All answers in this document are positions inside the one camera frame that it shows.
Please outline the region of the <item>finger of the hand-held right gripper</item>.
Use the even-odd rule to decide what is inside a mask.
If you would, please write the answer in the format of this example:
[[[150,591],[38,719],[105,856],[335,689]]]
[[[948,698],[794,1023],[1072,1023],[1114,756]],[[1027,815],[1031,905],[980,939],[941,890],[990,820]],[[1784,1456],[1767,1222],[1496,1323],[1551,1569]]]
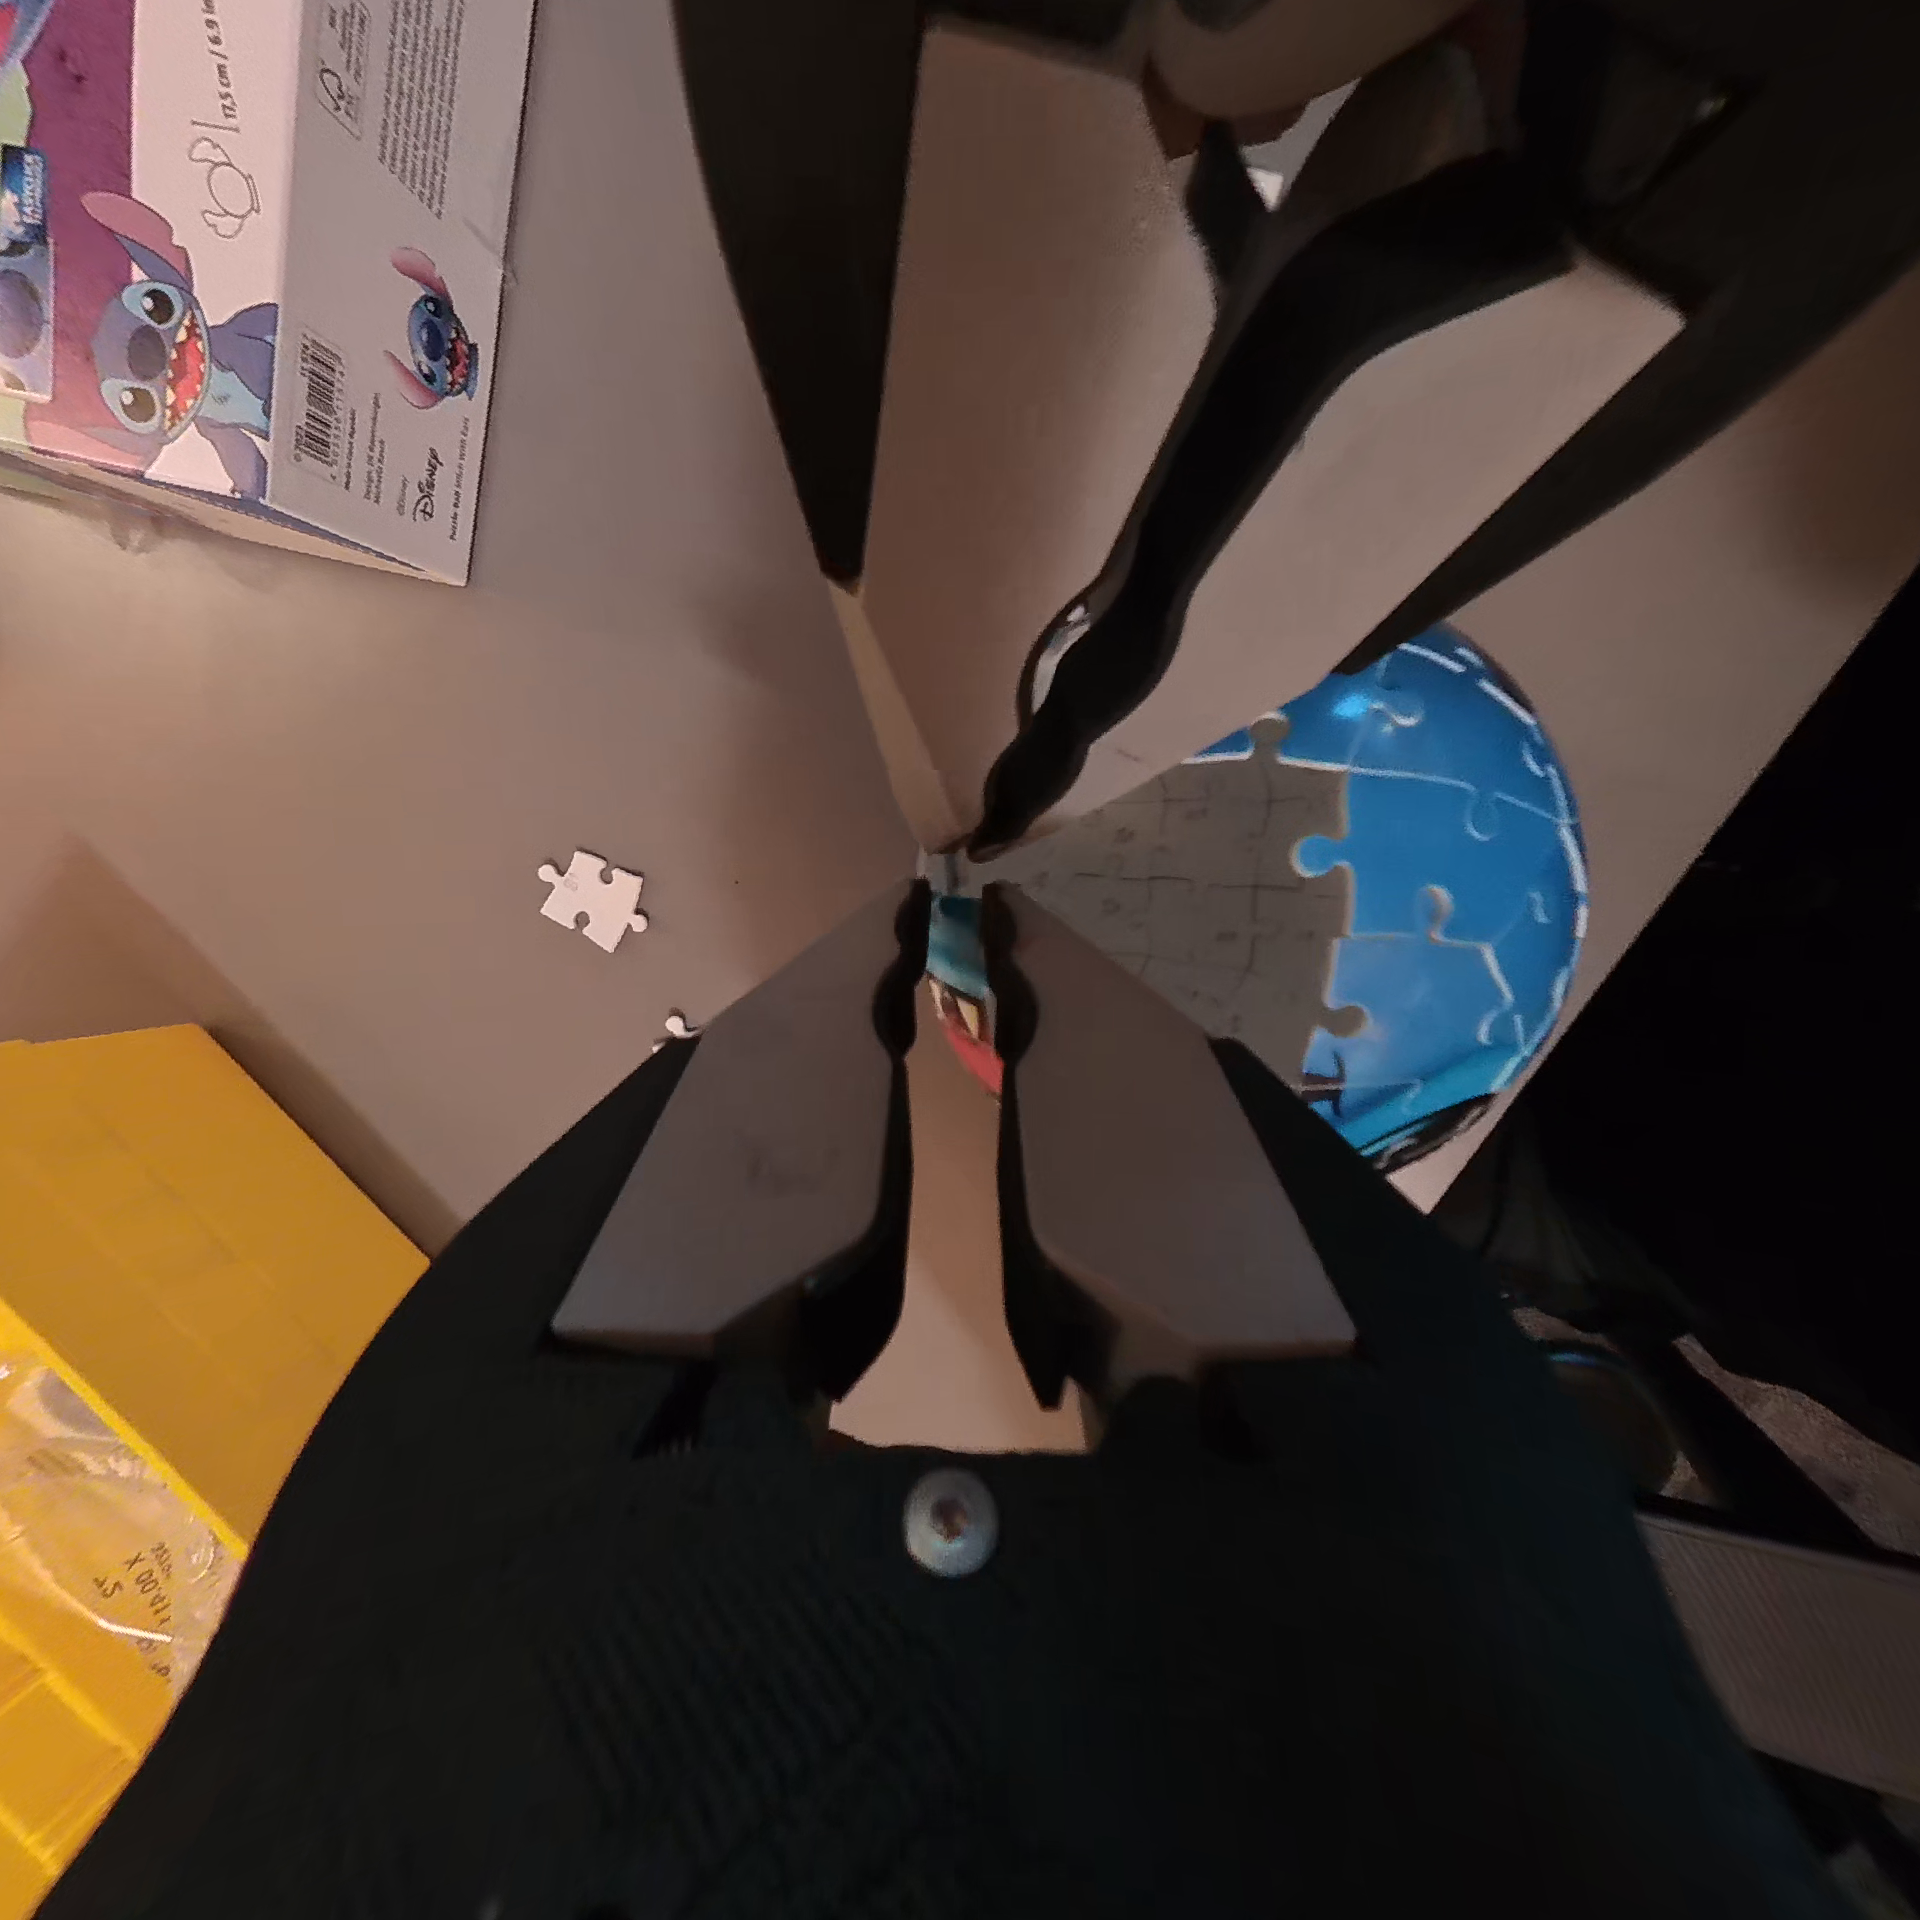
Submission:
[[[1352,659],[1683,331],[1489,152],[1261,218],[970,856],[1165,773]]]
[[[1105,569],[1212,331],[1212,279],[1128,79],[931,29],[870,538],[828,586],[887,785],[957,848],[1021,677]]]

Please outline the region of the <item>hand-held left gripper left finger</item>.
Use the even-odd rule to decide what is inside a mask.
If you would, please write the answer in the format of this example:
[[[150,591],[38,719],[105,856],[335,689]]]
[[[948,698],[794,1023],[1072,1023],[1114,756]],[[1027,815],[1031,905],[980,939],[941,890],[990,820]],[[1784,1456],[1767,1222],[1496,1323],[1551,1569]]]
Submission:
[[[550,1337],[666,1364],[765,1364],[844,1401],[906,1302],[909,1056],[931,888],[906,877],[676,1040]]]

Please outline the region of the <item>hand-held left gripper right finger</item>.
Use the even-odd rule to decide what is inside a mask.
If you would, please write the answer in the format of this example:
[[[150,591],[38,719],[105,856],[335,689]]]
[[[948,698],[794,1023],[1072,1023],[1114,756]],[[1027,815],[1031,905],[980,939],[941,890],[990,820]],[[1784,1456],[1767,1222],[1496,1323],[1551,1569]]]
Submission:
[[[1042,1410],[1337,1361],[1337,1299],[1200,1023],[1009,884],[980,901],[1002,1062],[1002,1313]]]

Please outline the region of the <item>blue puzzle ball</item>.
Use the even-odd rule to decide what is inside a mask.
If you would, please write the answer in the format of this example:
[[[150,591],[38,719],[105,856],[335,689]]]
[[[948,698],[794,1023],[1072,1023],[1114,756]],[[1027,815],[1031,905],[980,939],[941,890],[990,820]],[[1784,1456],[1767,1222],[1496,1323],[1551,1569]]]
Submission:
[[[1590,933],[1571,776],[1458,628],[1260,715],[995,861],[1375,1169],[1464,1134],[1540,1056]]]

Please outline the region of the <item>cartoon print puzzle box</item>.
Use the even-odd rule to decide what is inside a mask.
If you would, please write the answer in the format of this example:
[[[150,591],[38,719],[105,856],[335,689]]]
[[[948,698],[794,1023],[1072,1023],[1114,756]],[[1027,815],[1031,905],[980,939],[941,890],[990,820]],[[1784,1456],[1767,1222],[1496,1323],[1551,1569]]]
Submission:
[[[0,445],[462,586],[528,0],[9,0]]]

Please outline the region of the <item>yellow plastic bin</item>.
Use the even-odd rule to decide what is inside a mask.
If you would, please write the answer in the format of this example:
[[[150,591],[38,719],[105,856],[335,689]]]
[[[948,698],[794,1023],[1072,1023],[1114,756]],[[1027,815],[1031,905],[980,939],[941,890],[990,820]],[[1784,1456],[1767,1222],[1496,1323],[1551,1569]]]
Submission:
[[[249,1552],[423,1256],[196,1023],[0,1045],[0,1342]],[[0,1909],[31,1914],[174,1705],[0,1646]]]

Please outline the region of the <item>clear plastic bag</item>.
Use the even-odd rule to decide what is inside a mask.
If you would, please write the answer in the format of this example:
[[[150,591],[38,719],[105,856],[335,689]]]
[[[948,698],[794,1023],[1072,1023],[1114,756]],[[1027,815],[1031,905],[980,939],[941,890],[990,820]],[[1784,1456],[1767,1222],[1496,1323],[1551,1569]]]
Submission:
[[[6,1652],[102,1712],[176,1705],[231,1616],[249,1551],[42,1356],[0,1361]]]

